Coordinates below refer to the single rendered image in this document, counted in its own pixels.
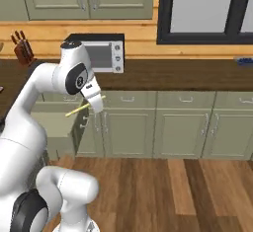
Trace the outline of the green drawer front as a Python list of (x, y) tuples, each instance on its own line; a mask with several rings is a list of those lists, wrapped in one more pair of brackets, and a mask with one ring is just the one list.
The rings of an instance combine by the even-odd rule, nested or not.
[(214, 106), (217, 109), (253, 110), (253, 104), (242, 104), (239, 98), (250, 100), (253, 92), (217, 92)]
[[(82, 101), (82, 96), (77, 94), (77, 95), (61, 95), (61, 94), (53, 94), (53, 93), (43, 93), (42, 94), (43, 99), (47, 103), (80, 103)], [(74, 97), (77, 96), (78, 100), (76, 102), (64, 102), (63, 101), (63, 96), (69, 96), (69, 97)]]
[(158, 109), (211, 109), (215, 92), (158, 91)]
[(154, 109), (156, 93), (154, 91), (105, 91), (106, 108)]

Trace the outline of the white microwave oven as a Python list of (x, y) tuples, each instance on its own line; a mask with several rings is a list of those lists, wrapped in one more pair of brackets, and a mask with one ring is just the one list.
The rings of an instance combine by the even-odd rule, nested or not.
[(124, 34), (71, 34), (65, 41), (81, 41), (85, 45), (95, 72), (124, 72)]

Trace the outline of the black framed window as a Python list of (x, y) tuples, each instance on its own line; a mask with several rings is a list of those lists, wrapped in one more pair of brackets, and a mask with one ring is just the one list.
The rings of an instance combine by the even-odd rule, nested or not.
[(253, 44), (253, 0), (159, 0), (159, 44)]

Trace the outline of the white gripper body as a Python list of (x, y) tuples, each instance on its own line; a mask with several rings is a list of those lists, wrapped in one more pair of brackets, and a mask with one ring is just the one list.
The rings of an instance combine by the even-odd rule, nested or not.
[(87, 98), (87, 101), (95, 114), (100, 113), (104, 108), (103, 99), (100, 94)]

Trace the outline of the brown knife block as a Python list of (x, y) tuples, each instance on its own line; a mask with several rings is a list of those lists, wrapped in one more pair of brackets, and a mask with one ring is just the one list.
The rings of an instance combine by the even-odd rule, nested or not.
[(11, 40), (14, 43), (14, 52), (23, 66), (30, 66), (36, 59), (32, 51), (30, 43), (25, 37), (23, 31), (15, 31), (11, 35)]

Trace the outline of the green base cupboard door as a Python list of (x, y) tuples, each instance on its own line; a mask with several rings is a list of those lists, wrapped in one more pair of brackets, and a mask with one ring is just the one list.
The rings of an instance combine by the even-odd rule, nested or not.
[(210, 110), (157, 110), (153, 156), (197, 159), (202, 155), (206, 135), (201, 135), (205, 114)]
[[(218, 113), (218, 128), (211, 135)], [(203, 158), (249, 160), (253, 154), (253, 111), (213, 110)]]
[(108, 133), (102, 116), (105, 155), (116, 158), (151, 158), (155, 109), (106, 109)]
[(100, 127), (100, 130), (99, 132), (96, 132), (93, 111), (85, 109), (82, 111), (82, 114), (83, 116), (87, 116), (89, 118), (89, 123), (86, 128), (81, 128), (83, 130), (83, 134), (79, 144), (77, 155), (82, 157), (103, 157), (104, 146), (100, 115), (97, 114), (97, 123)]

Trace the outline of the blue flat object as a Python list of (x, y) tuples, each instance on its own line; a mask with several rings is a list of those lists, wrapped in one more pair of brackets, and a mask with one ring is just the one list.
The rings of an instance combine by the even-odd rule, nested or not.
[(238, 66), (253, 67), (253, 57), (236, 57), (235, 62)]

